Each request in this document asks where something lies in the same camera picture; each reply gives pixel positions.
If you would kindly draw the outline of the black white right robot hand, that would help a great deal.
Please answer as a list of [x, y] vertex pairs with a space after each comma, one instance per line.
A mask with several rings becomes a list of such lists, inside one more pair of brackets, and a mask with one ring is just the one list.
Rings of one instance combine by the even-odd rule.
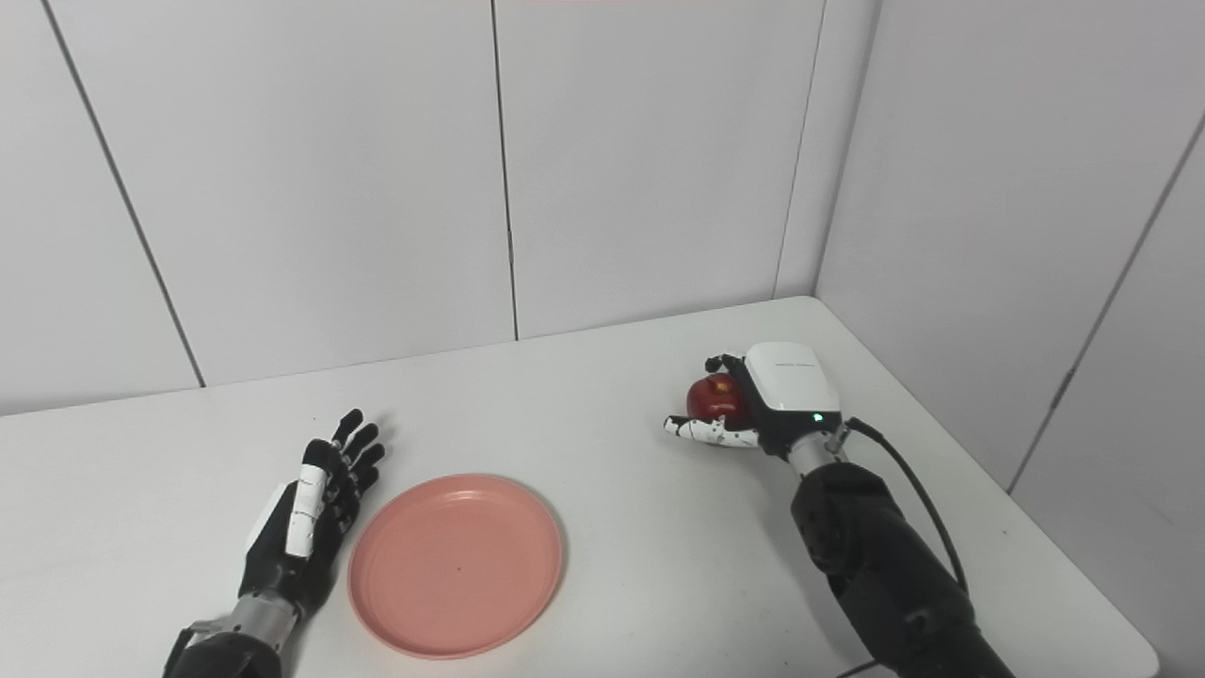
[[762, 342], [743, 355], [719, 353], [705, 377], [687, 390], [687, 413], [668, 415], [663, 429], [677, 438], [723, 449], [758, 449], [807, 476], [844, 454], [835, 387], [812, 348]]

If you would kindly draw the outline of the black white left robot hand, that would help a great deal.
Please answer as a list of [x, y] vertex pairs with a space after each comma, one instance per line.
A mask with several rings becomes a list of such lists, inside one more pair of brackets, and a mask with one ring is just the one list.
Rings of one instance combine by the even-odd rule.
[[378, 437], [378, 425], [353, 409], [330, 438], [308, 442], [296, 479], [268, 502], [268, 515], [249, 542], [239, 596], [283, 600], [301, 619], [327, 605], [345, 536], [380, 478], [386, 446]]

